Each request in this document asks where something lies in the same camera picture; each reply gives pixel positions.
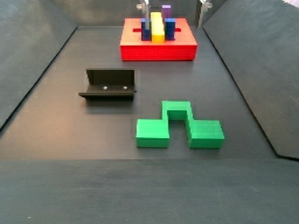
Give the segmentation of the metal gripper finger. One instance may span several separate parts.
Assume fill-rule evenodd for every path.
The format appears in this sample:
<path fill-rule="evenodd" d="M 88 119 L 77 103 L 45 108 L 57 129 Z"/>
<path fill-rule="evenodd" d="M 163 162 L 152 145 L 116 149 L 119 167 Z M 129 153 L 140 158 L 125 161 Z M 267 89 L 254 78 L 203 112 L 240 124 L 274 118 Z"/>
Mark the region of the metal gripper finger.
<path fill-rule="evenodd" d="M 136 8 L 143 12 L 144 14 L 144 28 L 150 29 L 150 0 L 139 0 L 139 4 L 136 5 Z"/>
<path fill-rule="evenodd" d="M 199 4 L 200 4 L 200 13 L 199 13 L 198 27 L 202 27 L 204 14 L 212 8 L 212 3 L 210 0 L 199 0 Z"/>

